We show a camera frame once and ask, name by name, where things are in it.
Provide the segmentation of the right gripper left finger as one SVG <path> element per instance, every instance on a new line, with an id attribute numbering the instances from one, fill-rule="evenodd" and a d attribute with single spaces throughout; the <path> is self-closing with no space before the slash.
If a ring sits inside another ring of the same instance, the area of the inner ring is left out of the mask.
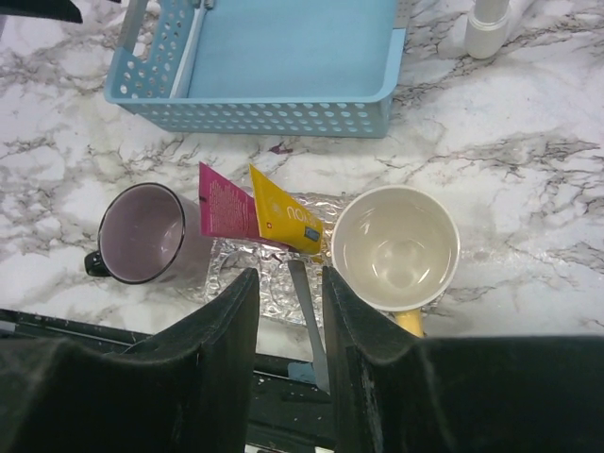
<path id="1" fill-rule="evenodd" d="M 1 343 L 5 452 L 241 452 L 257 330 L 259 276 L 155 334 L 122 362 L 69 340 Z"/>

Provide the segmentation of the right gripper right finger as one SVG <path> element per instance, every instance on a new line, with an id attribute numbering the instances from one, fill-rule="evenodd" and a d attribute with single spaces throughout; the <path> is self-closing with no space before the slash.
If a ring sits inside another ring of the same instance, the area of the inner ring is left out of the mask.
<path id="1" fill-rule="evenodd" d="M 340 452 L 599 452 L 599 336 L 419 338 L 333 268 L 322 299 Z"/>

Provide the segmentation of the grey toothbrush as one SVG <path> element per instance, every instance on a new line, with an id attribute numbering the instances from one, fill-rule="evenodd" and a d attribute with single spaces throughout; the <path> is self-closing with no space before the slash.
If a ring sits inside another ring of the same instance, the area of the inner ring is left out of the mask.
<path id="1" fill-rule="evenodd" d="M 176 77 L 170 93 L 171 98 L 186 98 L 188 96 L 191 84 L 193 67 L 196 57 L 196 46 L 199 41 L 199 34 L 206 12 L 204 1 L 194 1 L 193 6 L 193 21 L 188 39 L 185 44 L 183 55 L 176 71 Z"/>
<path id="2" fill-rule="evenodd" d="M 314 315 L 306 266 L 301 260 L 289 260 L 288 268 L 309 333 L 316 386 L 323 392 L 330 394 L 327 355 Z"/>

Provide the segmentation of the clear textured round tray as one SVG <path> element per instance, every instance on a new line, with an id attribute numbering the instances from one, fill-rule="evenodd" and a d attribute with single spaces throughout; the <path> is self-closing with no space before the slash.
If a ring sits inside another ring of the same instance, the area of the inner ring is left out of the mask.
<path id="1" fill-rule="evenodd" d="M 209 303 L 217 297 L 240 272 L 255 268 L 260 280 L 260 315 L 282 324 L 306 324 L 289 271 L 288 262 L 300 260 L 305 264 L 316 324 L 323 325 L 322 270 L 331 264 L 329 251 L 333 228 L 352 200 L 342 193 L 296 193 L 296 201 L 317 215 L 324 224 L 324 240 L 319 255 L 311 257 L 288 252 L 274 246 L 244 240 L 216 238 L 210 254 L 201 301 Z"/>

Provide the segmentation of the yellow mug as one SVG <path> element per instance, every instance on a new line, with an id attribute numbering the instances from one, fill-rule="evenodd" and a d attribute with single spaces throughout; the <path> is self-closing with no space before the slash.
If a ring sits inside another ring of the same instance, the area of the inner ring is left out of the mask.
<path id="1" fill-rule="evenodd" d="M 344 208 L 330 252 L 333 267 L 363 302 L 423 337 L 421 309 L 452 282 L 461 237 L 438 200 L 392 185 L 363 193 Z"/>

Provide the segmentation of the purple translucent cup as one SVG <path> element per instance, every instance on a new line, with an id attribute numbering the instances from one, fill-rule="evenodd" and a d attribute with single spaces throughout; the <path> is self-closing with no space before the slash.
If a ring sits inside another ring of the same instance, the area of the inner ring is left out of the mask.
<path id="1" fill-rule="evenodd" d="M 201 286 L 213 239 L 201 234 L 198 204 L 159 183 L 142 183 L 109 204 L 97 250 L 84 259 L 91 277 L 128 285 Z"/>

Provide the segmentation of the pink toothpaste tube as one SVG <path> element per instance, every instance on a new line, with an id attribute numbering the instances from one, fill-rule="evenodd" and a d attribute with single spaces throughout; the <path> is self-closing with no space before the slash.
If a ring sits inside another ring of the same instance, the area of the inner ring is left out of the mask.
<path id="1" fill-rule="evenodd" d="M 199 163 L 198 198 L 204 236 L 260 239 L 254 198 L 202 162 Z"/>

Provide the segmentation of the yellow toothpaste tube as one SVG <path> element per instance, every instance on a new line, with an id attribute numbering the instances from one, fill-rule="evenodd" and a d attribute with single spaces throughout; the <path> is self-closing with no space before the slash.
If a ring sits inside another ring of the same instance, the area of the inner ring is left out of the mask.
<path id="1" fill-rule="evenodd" d="M 299 253 L 318 254 L 324 233 L 322 221 L 252 164 L 249 173 L 260 236 Z"/>

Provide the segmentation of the blue plastic basket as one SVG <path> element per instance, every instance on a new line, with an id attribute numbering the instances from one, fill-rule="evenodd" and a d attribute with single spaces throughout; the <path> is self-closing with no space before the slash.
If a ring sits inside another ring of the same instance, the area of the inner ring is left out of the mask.
<path id="1" fill-rule="evenodd" d="M 186 98 L 171 98 L 194 1 L 163 1 L 134 53 L 146 4 L 129 4 L 107 77 L 115 105 L 171 132 L 382 138 L 407 1 L 204 1 Z"/>

